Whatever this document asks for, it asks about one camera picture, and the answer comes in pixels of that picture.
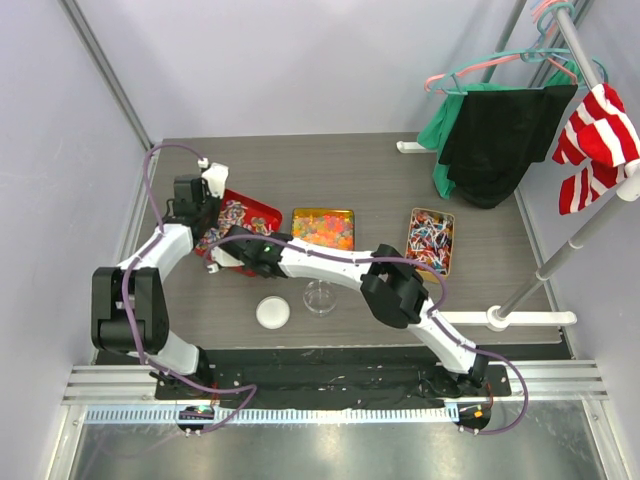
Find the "red candy tin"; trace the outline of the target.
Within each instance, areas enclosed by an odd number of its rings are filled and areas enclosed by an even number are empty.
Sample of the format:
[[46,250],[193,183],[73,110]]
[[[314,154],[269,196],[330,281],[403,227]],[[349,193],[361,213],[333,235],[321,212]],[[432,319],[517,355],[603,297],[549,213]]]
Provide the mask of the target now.
[[218,226],[205,231],[195,246],[195,253],[207,258],[205,266],[210,274],[218,273],[222,266],[213,259],[213,254],[205,255],[207,248],[223,238],[232,226],[240,226],[260,235],[277,232],[282,223],[282,213],[269,205],[246,197],[231,189],[225,191]]

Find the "gold gummy tin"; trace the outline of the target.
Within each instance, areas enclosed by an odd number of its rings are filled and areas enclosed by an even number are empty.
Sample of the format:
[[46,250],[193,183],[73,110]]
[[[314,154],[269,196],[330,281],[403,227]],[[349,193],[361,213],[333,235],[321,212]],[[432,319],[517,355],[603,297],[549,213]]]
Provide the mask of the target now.
[[295,208],[291,235],[314,245],[353,251],[355,214],[352,210]]

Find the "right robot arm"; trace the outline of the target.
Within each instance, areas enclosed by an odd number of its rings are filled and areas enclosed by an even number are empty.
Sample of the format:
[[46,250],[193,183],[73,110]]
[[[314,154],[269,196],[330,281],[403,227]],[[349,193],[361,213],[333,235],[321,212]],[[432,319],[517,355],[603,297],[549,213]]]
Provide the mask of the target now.
[[222,266],[239,266],[264,278],[304,278],[358,291],[377,321],[411,332],[436,355],[457,391],[472,395],[488,381],[488,357],[440,313],[443,301],[431,298],[417,262],[389,245],[346,251],[235,226],[207,256]]

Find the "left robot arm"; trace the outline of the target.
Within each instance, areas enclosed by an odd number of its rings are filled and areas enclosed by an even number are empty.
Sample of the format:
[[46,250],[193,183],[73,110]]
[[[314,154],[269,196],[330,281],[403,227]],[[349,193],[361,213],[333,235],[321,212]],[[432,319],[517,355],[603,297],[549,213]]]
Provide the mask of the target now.
[[152,236],[131,257],[92,276],[91,340],[97,349],[138,358],[164,374],[179,375],[190,398],[205,397],[213,375],[204,351],[170,329],[163,281],[218,225],[226,181],[224,165],[174,179]]

